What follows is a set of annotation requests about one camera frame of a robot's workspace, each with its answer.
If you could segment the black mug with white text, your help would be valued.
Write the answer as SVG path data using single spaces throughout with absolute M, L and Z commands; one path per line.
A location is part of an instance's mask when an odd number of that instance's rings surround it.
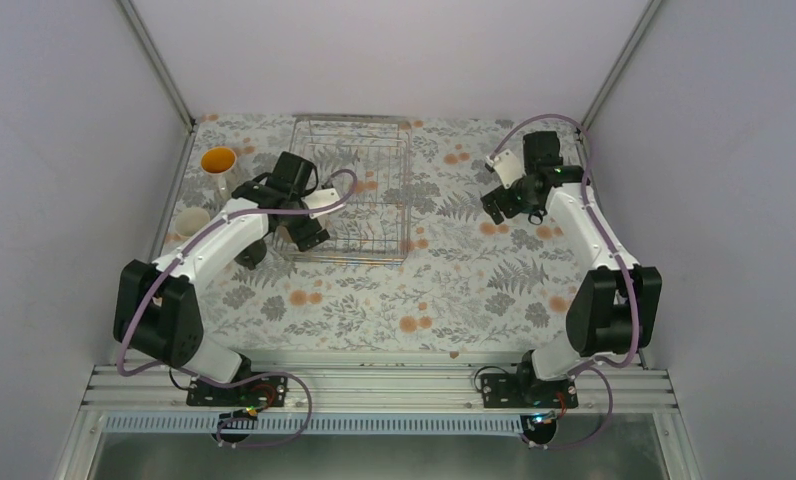
M 255 270 L 257 266 L 265 259 L 267 255 L 267 245 L 264 240 L 258 240 L 246 248 L 244 248 L 239 254 L 236 255 L 234 261 L 248 269 L 248 270 Z

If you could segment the white floral mug orange inside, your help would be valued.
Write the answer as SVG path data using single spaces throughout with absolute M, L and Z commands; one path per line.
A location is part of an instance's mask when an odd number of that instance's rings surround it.
M 209 176 L 221 202 L 231 199 L 242 183 L 237 153 L 225 146 L 207 150 L 200 160 L 201 169 Z

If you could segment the yellow mug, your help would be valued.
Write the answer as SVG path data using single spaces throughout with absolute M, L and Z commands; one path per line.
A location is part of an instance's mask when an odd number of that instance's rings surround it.
M 209 212 L 203 208 L 185 208 L 174 218 L 173 233 L 178 240 L 187 240 L 199 232 L 211 219 Z

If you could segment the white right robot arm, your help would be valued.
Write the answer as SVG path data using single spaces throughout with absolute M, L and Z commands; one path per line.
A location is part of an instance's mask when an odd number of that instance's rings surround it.
M 597 363 L 623 368 L 634 360 L 651 340 L 662 277 L 623 246 L 585 169 L 565 164 L 556 132 L 527 134 L 522 155 L 499 150 L 485 167 L 500 181 L 482 198 L 493 222 L 519 214 L 531 220 L 550 216 L 583 270 L 562 337 L 532 350 L 515 382 L 518 399 L 539 407 L 552 397 L 553 381 L 572 379 Z

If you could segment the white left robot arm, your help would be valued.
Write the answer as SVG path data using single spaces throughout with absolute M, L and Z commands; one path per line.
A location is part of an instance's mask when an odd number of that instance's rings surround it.
M 352 191 L 340 194 L 334 174 L 320 178 L 315 164 L 283 152 L 272 171 L 237 186 L 220 211 L 185 242 L 151 262 L 133 260 L 121 272 L 113 336 L 120 344 L 117 370 L 136 350 L 164 365 L 212 384 L 229 405 L 252 391 L 245 357 L 205 331 L 199 295 L 230 263 L 255 270 L 267 254 L 266 237 L 285 229 L 306 252 L 329 238 L 319 219 L 342 209 Z

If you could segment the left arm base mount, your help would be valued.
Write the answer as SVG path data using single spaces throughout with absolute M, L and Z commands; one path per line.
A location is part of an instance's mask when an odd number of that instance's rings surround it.
M 232 408 L 232 413 L 219 416 L 219 423 L 228 418 L 256 420 L 261 412 L 269 408 L 283 407 L 288 389 L 288 381 L 282 376 L 270 376 L 230 389 L 214 387 L 199 380 L 181 384 L 171 369 L 168 370 L 168 377 L 175 388 L 187 393 L 188 406 Z

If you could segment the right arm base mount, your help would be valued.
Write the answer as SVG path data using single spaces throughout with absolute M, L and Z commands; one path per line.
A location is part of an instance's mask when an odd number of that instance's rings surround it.
M 531 410 L 520 416 L 521 436 L 528 445 L 549 444 L 559 420 L 579 406 L 575 383 L 568 379 L 545 381 L 527 371 L 484 366 L 473 374 L 471 383 L 487 409 Z

